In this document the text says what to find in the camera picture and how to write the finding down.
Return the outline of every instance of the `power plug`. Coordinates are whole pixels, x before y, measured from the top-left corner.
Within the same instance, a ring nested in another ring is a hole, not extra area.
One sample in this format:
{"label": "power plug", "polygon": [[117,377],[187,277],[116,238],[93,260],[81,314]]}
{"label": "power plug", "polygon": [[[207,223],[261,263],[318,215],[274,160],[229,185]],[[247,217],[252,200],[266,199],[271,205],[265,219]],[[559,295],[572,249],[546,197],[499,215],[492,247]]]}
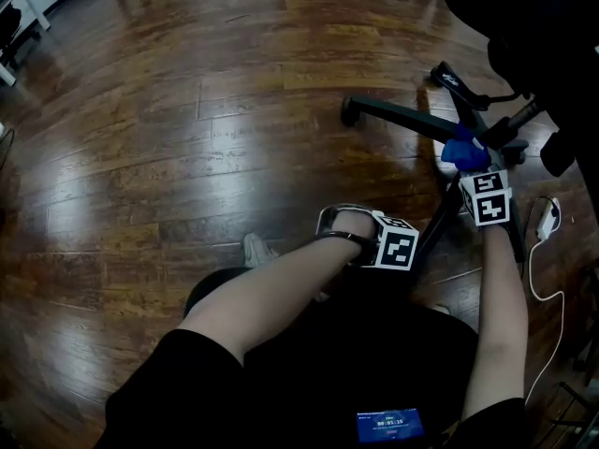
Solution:
{"label": "power plug", "polygon": [[541,241],[549,238],[549,235],[560,224],[560,218],[562,217],[562,209],[560,208],[558,198],[551,198],[551,201],[553,201],[555,206],[550,202],[547,203],[539,226],[536,228],[536,236]]}

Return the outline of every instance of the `black strap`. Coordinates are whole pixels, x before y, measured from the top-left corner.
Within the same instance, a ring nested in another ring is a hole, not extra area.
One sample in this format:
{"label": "black strap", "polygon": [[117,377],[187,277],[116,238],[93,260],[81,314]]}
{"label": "black strap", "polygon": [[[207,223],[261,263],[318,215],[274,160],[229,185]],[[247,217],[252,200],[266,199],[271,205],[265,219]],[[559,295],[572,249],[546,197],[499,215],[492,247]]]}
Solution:
{"label": "black strap", "polygon": [[349,239],[350,241],[354,241],[355,243],[359,244],[362,248],[362,251],[356,258],[352,260],[352,263],[359,266],[370,265],[372,263],[373,251],[376,250],[378,245],[377,238],[363,238],[362,236],[354,235],[353,233],[347,233],[346,231],[323,231],[314,237],[314,241],[323,238]]}

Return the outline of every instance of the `hand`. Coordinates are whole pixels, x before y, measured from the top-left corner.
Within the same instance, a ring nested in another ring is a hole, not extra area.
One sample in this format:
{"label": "hand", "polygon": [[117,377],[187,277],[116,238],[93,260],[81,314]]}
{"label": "hand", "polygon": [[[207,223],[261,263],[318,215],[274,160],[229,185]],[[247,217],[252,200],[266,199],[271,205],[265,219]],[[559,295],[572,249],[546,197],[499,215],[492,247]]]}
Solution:
{"label": "hand", "polygon": [[345,231],[363,238],[374,236],[374,219],[361,211],[341,211],[333,222],[333,231]]}

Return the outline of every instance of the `table leg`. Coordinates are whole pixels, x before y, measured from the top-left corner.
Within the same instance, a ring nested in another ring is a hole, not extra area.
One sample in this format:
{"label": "table leg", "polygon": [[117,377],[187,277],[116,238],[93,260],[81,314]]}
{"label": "table leg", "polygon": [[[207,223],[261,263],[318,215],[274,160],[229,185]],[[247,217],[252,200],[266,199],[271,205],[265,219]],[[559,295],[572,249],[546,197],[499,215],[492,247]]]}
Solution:
{"label": "table leg", "polygon": [[8,83],[10,86],[15,84],[15,78],[12,74],[5,68],[4,65],[0,65],[0,78]]}
{"label": "table leg", "polygon": [[37,21],[39,22],[41,27],[44,30],[48,30],[50,28],[50,22],[48,22],[48,20],[44,16],[44,12],[39,11],[31,0],[25,0],[25,2],[27,2],[27,5],[29,6],[29,8],[31,8],[33,10],[33,12],[35,13],[35,15],[37,17]]}

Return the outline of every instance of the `blue glove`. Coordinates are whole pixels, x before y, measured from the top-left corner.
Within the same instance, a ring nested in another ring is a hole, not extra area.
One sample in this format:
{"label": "blue glove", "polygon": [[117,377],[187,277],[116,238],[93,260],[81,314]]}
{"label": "blue glove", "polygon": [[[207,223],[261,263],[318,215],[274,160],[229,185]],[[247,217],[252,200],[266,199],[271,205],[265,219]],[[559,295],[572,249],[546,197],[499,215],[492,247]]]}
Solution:
{"label": "blue glove", "polygon": [[458,123],[456,137],[444,146],[441,161],[453,163],[459,171],[480,171],[489,167],[490,156],[487,145],[473,137],[462,123]]}

